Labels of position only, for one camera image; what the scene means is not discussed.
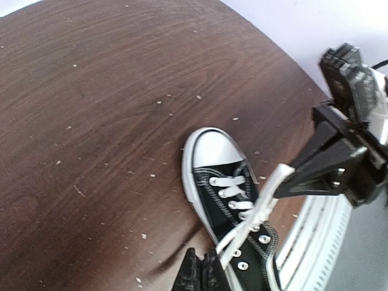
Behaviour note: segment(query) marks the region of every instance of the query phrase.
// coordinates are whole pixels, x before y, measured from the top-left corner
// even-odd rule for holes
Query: canvas high-top sneaker
[[[249,163],[225,132],[203,128],[192,133],[184,147],[182,181],[187,199],[217,246],[219,255],[230,242],[226,236],[241,228],[259,197]],[[278,237],[264,222],[249,234],[231,258],[222,258],[233,291],[281,290],[275,264]]]

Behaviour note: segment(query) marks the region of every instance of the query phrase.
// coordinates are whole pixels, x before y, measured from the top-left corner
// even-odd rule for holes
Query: brown wood grain surface
[[[0,19],[0,45],[4,291],[170,290],[186,248],[212,246],[181,186],[186,138],[220,127],[268,176],[323,98],[216,0],[46,0]],[[302,201],[275,209],[281,240]]]

